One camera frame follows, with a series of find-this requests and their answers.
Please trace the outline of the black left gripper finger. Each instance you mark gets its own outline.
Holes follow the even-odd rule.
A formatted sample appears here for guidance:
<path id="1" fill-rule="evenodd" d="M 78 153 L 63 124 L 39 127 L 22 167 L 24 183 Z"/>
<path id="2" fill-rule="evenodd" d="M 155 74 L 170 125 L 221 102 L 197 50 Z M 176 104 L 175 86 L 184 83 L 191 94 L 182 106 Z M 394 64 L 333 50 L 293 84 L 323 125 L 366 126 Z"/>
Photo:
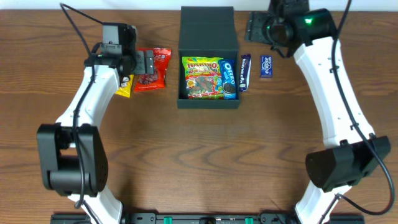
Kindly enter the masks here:
<path id="1" fill-rule="evenodd" d="M 143 51 L 136 51 L 136 67 L 135 75 L 143 75 L 146 73 L 146 59 Z"/>
<path id="2" fill-rule="evenodd" d="M 146 66 L 146 74 L 154 74 L 154 52 L 152 50 L 145 50 L 145 66 Z"/>

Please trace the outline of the red Hacks candy bag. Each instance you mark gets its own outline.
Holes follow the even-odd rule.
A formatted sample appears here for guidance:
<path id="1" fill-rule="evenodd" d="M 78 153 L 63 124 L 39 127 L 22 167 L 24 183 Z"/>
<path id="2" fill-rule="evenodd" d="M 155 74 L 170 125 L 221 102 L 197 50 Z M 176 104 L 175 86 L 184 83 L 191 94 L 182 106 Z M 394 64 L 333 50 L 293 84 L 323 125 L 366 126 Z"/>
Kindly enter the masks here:
<path id="1" fill-rule="evenodd" d="M 154 73 L 139 75 L 134 91 L 147 91 L 165 88 L 165 76 L 169 61 L 172 56 L 172 49 L 168 48 L 139 48 L 139 50 L 153 51 Z"/>

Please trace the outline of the yellow Hacks candy bag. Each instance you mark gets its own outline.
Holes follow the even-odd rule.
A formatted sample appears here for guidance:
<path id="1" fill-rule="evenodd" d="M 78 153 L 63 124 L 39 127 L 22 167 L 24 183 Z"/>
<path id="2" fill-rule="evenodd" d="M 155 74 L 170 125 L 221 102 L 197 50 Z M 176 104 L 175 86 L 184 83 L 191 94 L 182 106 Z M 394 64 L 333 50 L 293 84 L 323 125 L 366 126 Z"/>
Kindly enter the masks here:
<path id="1" fill-rule="evenodd" d="M 126 98 L 130 98 L 133 79 L 133 74 L 129 75 L 128 77 L 124 77 L 121 81 L 120 87 L 116 91 L 116 94 Z"/>

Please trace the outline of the blue Dairy Milk chocolate bar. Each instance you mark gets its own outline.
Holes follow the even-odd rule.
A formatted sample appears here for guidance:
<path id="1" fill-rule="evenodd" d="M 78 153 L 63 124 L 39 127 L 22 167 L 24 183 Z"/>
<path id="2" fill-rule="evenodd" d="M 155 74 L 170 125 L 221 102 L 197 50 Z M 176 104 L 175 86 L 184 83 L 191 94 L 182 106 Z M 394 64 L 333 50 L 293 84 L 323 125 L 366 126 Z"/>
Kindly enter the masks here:
<path id="1" fill-rule="evenodd" d="M 241 71 L 239 75 L 239 91 L 245 92 L 249 88 L 249 78 L 251 73 L 251 54 L 244 54 L 241 56 Z"/>

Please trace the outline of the blue Eclipse mints box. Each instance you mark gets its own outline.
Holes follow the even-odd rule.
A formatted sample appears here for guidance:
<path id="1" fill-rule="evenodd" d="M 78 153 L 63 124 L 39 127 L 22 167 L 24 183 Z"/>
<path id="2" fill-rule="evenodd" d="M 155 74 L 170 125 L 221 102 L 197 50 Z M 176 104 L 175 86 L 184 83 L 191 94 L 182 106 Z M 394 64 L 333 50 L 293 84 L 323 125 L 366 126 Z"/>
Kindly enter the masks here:
<path id="1" fill-rule="evenodd" d="M 261 78 L 272 78 L 273 76 L 273 59 L 271 55 L 261 55 Z"/>

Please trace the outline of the blue Oreo cookie pack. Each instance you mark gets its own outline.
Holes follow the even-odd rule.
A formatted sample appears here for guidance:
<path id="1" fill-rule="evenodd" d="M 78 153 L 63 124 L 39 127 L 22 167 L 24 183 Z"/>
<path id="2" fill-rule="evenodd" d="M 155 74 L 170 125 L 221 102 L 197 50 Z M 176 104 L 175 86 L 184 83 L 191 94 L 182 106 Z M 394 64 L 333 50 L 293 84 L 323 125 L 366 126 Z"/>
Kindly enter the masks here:
<path id="1" fill-rule="evenodd" d="M 218 60 L 220 72 L 223 82 L 223 93 L 225 100 L 236 99 L 236 82 L 234 77 L 234 60 L 221 59 Z"/>

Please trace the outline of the Haribo worms candy bag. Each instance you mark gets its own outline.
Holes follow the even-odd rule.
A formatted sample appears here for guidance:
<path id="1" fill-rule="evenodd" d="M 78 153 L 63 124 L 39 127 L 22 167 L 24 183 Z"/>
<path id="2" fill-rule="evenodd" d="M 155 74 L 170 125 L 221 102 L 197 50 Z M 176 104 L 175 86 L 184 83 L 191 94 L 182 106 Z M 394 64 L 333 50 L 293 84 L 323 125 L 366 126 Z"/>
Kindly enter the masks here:
<path id="1" fill-rule="evenodd" d="M 224 98 L 221 57 L 182 57 L 188 99 Z"/>

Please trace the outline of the black box with lid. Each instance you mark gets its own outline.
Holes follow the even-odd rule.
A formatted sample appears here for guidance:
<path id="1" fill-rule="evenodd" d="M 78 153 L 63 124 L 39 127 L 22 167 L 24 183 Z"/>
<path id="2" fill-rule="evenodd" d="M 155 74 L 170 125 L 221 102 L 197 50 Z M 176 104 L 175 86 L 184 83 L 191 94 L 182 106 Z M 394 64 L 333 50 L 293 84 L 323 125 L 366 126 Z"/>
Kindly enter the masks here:
<path id="1" fill-rule="evenodd" d="M 234 8 L 226 7 L 181 7 L 180 35 L 178 42 L 179 109 L 237 109 L 239 92 L 235 100 L 189 99 L 182 64 L 183 57 L 222 57 L 234 60 L 235 79 L 238 75 L 239 42 L 234 25 Z"/>

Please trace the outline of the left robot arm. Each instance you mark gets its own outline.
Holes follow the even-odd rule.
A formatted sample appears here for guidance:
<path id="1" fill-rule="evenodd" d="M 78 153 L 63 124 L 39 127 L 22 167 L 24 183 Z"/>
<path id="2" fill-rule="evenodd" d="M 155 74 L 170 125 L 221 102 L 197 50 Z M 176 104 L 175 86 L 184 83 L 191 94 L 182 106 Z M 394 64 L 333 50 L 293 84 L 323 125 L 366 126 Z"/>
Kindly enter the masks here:
<path id="1" fill-rule="evenodd" d="M 128 58 L 92 52 L 82 83 L 67 110 L 53 124 L 41 124 L 37 145 L 43 185 L 82 208 L 90 223 L 129 223 L 130 216 L 107 185 L 108 159 L 99 128 L 108 104 L 129 75 L 154 72 L 152 50 Z"/>

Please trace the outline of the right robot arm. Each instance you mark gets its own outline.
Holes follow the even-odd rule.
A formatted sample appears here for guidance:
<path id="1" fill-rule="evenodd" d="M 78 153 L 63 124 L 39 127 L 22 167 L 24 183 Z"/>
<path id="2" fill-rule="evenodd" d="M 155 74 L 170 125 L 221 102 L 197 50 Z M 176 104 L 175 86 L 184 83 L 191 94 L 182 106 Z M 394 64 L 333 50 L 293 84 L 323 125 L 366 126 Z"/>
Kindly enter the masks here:
<path id="1" fill-rule="evenodd" d="M 238 65 L 232 7 L 181 8 L 178 45 L 180 109 L 236 109 L 246 82 Z M 245 40 L 286 48 L 309 85 L 322 125 L 325 149 L 306 156 L 310 178 L 291 212 L 254 215 L 156 215 L 135 213 L 133 223 L 362 223 L 356 215 L 331 211 L 347 191 L 384 166 L 391 150 L 363 115 L 346 73 L 340 49 L 341 26 L 327 9 L 308 1 L 271 1 L 266 12 L 252 11 Z"/>

